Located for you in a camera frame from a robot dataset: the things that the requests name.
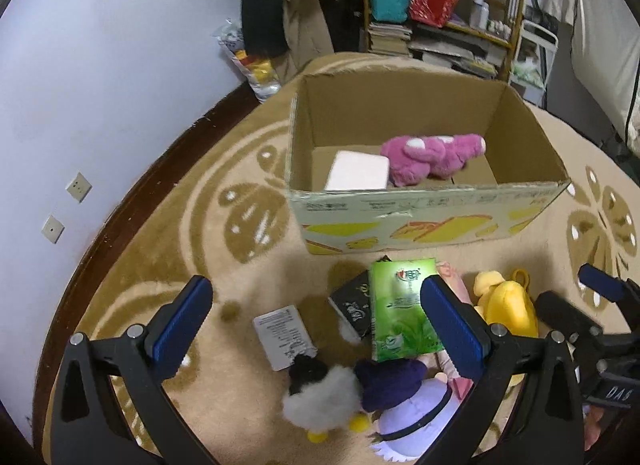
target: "silver bolt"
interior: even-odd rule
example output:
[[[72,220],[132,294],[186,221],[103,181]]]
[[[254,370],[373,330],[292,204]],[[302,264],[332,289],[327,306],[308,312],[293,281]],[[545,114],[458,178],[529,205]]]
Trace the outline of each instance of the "silver bolt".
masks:
[[[84,335],[82,335],[80,332],[78,333],[74,333],[73,335],[71,335],[71,338],[69,339],[69,342],[71,342],[71,344],[73,346],[78,346],[78,344],[80,342],[82,342],[84,340]]]
[[[552,331],[551,338],[558,344],[562,344],[564,342],[564,335],[562,335],[559,331]]]
[[[127,328],[127,337],[135,339],[144,333],[145,329],[140,324],[133,324]]]
[[[496,337],[504,337],[507,334],[507,328],[502,324],[491,324],[491,333]]]

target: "baseboard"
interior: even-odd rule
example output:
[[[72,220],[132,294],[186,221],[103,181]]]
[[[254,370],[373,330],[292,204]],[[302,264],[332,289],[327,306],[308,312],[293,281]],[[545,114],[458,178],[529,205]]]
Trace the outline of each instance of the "baseboard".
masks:
[[[40,356],[33,397],[32,428],[33,446],[38,454],[42,455],[47,406],[66,342],[78,326],[98,286],[174,185],[257,106],[258,101],[249,84],[244,83],[195,122],[127,193],[84,254],[60,300]]]

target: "bottle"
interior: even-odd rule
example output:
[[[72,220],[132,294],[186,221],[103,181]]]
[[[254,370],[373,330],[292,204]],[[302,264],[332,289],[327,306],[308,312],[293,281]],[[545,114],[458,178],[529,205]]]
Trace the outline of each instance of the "bottle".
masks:
[[[482,10],[480,11],[480,22],[478,23],[478,29],[486,30],[486,24],[489,21],[489,4],[487,2],[482,4]]]
[[[484,0],[473,0],[471,18],[469,18],[469,26],[471,26],[471,28],[479,28],[483,5]]]

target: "open cardboard box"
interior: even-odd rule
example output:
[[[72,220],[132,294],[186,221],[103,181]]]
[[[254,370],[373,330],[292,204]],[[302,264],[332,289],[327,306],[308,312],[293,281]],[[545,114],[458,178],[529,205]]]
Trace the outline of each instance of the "open cardboard box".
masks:
[[[452,180],[383,191],[324,191],[338,150],[477,133],[486,153]],[[312,63],[292,103],[289,204],[313,254],[415,249],[513,236],[569,178],[533,113],[507,84],[412,60]]]

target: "black and white plush toy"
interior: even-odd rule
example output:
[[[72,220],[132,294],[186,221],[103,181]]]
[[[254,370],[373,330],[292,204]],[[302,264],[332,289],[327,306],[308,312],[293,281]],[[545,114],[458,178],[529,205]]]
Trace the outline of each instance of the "black and white plush toy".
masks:
[[[297,355],[289,368],[289,390],[282,398],[282,414],[306,429],[312,443],[322,443],[332,429],[362,432],[369,418],[361,411],[361,389],[353,369],[329,368],[308,355]]]

